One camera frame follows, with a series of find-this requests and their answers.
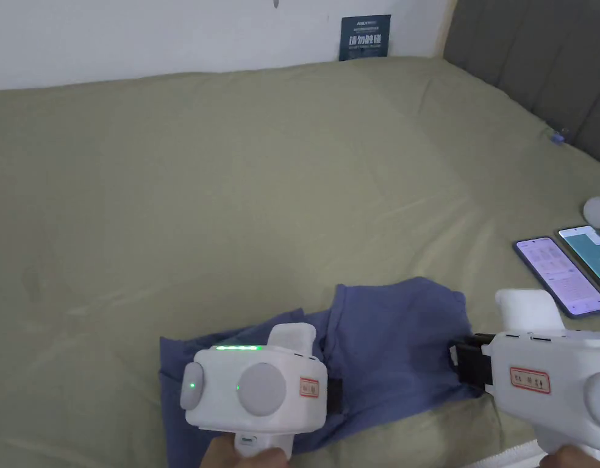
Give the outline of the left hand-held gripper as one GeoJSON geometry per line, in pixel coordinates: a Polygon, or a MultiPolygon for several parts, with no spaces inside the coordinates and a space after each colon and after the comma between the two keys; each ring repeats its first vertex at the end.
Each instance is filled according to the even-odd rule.
{"type": "Polygon", "coordinates": [[[231,433],[244,457],[282,449],[343,411],[343,384],[313,354],[311,324],[278,324],[266,344],[215,345],[185,367],[180,408],[199,430],[231,433]]]}

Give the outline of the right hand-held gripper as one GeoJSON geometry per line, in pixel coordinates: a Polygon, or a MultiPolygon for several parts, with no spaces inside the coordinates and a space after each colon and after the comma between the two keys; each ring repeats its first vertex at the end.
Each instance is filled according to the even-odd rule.
{"type": "Polygon", "coordinates": [[[548,454],[564,445],[600,456],[600,332],[569,330],[550,293],[501,289],[498,334],[450,343],[459,381],[532,425],[548,454]]]}

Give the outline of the person's left hand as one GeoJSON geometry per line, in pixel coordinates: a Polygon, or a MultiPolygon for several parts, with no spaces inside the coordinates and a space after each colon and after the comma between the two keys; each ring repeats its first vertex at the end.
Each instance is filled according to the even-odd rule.
{"type": "Polygon", "coordinates": [[[225,434],[212,439],[199,465],[211,467],[289,467],[285,452],[271,448],[250,457],[242,456],[234,446],[234,436],[225,434]]]}

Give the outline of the person's right hand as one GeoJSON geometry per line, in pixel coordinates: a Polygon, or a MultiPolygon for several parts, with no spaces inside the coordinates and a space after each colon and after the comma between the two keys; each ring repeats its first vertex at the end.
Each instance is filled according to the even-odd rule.
{"type": "Polygon", "coordinates": [[[600,461],[578,447],[566,445],[553,454],[544,456],[540,468],[600,468],[600,461]]]}

